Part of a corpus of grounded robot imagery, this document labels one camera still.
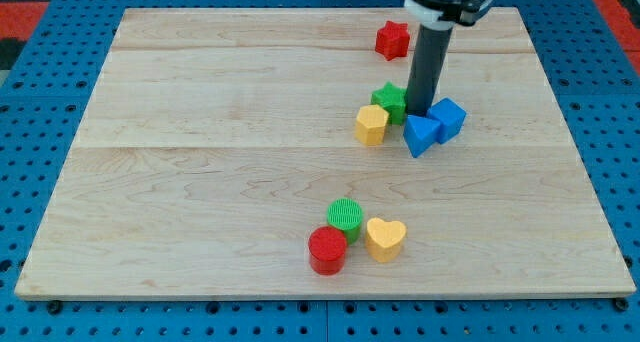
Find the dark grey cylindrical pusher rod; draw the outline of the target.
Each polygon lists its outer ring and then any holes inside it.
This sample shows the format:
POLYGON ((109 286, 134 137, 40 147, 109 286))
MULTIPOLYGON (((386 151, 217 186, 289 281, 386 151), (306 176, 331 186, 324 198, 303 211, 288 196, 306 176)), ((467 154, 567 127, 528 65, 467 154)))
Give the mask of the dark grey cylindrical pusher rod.
POLYGON ((425 117, 439 83, 452 30, 419 28, 407 82, 406 113, 425 117))

